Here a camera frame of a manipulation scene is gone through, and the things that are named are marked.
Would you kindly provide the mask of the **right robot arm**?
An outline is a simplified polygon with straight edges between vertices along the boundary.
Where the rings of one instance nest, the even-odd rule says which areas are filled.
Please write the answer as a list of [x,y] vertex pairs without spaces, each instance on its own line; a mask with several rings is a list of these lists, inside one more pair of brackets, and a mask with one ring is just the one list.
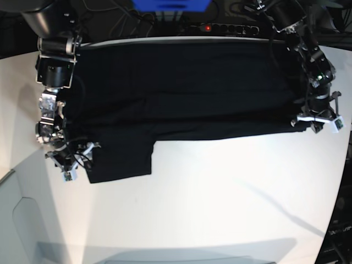
[[50,147],[46,157],[70,181],[79,166],[91,167],[88,154],[96,147],[93,142],[76,146],[67,140],[65,101],[58,98],[73,82],[82,43],[81,24],[69,1],[28,1],[28,7],[20,13],[38,36],[36,82],[44,86],[44,91],[39,98],[41,117],[36,124],[36,139]]

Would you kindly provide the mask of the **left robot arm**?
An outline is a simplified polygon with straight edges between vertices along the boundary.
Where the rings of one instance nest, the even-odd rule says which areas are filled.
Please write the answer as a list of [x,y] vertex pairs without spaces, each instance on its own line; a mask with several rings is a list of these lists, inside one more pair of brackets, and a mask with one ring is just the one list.
[[302,68],[301,80],[304,96],[293,103],[300,109],[292,113],[291,125],[310,123],[311,129],[319,133],[329,124],[334,133],[344,126],[338,106],[339,91],[331,92],[336,70],[320,49],[306,22],[306,13],[298,1],[250,1],[246,4],[252,15],[264,15],[271,23],[273,32],[285,34],[288,51],[297,57]]

